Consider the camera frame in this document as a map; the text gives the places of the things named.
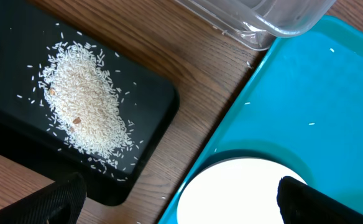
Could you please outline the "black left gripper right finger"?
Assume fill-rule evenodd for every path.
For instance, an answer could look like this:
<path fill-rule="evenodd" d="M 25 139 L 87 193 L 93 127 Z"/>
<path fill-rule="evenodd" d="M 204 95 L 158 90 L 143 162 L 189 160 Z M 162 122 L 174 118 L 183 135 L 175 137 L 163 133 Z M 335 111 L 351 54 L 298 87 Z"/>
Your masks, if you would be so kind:
<path fill-rule="evenodd" d="M 277 204 L 284 224 L 363 224 L 363 214 L 290 176 L 278 184 Z"/>

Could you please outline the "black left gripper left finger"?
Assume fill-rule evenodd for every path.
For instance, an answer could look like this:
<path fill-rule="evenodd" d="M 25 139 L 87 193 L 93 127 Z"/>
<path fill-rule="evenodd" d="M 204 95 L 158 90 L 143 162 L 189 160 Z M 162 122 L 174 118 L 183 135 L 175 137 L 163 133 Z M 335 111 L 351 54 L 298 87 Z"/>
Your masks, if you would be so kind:
<path fill-rule="evenodd" d="M 86 184 L 75 172 L 0 210 L 0 224 L 76 224 Z"/>

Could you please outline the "large white plate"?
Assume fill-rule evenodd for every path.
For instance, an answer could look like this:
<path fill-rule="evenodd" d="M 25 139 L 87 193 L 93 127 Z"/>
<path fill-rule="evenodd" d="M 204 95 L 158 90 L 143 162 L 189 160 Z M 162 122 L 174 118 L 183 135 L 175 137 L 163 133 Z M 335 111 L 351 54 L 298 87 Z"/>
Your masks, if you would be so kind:
<path fill-rule="evenodd" d="M 283 223 L 277 204 L 278 183 L 293 170 L 273 161 L 240 157 L 201 171 L 184 188 L 177 205 L 177 222 Z"/>

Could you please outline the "pile of white rice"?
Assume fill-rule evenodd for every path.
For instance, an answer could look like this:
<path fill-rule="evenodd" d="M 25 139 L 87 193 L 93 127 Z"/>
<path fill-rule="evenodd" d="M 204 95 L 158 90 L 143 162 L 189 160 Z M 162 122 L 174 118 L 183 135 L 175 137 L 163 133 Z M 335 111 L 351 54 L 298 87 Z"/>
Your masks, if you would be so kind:
<path fill-rule="evenodd" d="M 79 31 L 57 29 L 23 35 L 16 45 L 30 75 L 16 86 L 16 102 L 36 110 L 40 124 L 91 169 L 125 182 L 146 138 L 126 116 L 130 89 L 110 71 L 108 50 Z"/>

